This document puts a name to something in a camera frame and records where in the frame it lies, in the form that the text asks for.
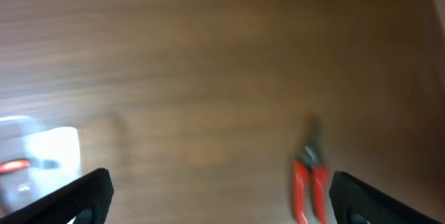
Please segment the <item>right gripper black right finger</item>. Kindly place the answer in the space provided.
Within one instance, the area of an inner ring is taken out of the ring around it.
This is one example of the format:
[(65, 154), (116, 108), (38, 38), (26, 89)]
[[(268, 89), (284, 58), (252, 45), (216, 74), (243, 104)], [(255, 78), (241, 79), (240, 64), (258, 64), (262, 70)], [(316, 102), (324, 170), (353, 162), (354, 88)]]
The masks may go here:
[(440, 224), (342, 171), (334, 173), (329, 197), (338, 224)]

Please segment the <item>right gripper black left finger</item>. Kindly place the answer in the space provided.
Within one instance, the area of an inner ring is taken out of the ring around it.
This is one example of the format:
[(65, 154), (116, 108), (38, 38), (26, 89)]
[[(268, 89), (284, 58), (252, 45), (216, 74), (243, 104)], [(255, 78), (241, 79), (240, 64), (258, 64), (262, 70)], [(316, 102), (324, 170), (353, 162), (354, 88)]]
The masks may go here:
[(114, 188), (109, 171), (98, 168), (1, 219), (1, 224), (105, 224)]

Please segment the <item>red handle cutters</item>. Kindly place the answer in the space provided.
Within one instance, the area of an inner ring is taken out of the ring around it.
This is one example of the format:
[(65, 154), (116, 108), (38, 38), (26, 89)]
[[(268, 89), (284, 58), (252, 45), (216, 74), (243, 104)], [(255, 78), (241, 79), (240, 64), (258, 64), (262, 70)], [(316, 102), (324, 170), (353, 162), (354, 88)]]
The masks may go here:
[(309, 200), (314, 216), (320, 224), (327, 224), (325, 192), (329, 171), (320, 148), (321, 123), (312, 118), (302, 147), (292, 161), (291, 210), (297, 224), (308, 224), (306, 203)]

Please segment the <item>clear plastic container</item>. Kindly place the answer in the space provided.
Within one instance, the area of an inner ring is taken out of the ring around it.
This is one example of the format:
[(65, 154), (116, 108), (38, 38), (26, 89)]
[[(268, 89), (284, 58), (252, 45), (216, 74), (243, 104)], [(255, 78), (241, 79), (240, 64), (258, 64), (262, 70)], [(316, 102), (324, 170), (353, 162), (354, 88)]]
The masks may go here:
[(78, 131), (27, 115), (1, 118), (1, 217), (81, 176)]

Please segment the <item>orange black needle-nose pliers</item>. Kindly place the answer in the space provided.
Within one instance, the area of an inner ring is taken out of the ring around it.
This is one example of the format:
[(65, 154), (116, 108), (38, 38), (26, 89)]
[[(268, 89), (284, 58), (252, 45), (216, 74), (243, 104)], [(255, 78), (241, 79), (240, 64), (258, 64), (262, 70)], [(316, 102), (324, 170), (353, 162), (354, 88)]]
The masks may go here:
[(14, 159), (1, 163), (1, 174), (15, 173), (29, 168), (55, 169), (59, 168), (60, 163), (51, 159)]

